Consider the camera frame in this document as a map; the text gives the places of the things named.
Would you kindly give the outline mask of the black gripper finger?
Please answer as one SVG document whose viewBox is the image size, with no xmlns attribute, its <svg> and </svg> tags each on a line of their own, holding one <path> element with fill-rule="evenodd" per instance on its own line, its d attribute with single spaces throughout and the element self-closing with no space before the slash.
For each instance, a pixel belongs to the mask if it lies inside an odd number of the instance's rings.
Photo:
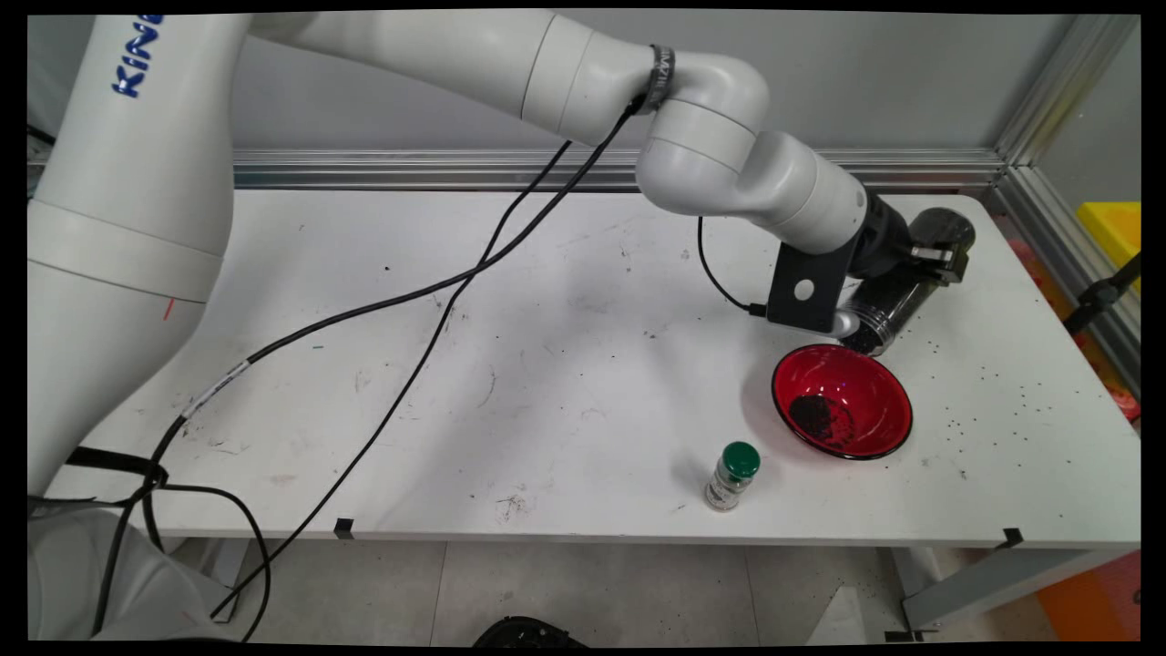
<svg viewBox="0 0 1166 656">
<path fill-rule="evenodd" d="M 970 238 L 925 241 L 913 238 L 907 271 L 916 278 L 932 280 L 936 285 L 958 285 L 965 278 Z"/>
</svg>

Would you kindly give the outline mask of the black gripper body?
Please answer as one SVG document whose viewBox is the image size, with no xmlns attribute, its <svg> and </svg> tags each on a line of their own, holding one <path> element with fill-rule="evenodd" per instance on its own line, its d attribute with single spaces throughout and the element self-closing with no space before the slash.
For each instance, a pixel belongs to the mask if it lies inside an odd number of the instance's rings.
<svg viewBox="0 0 1166 656">
<path fill-rule="evenodd" d="M 908 261 L 914 244 L 899 211 L 877 193 L 868 193 L 865 198 L 864 220 L 848 264 L 849 277 L 861 280 L 883 277 Z"/>
</svg>

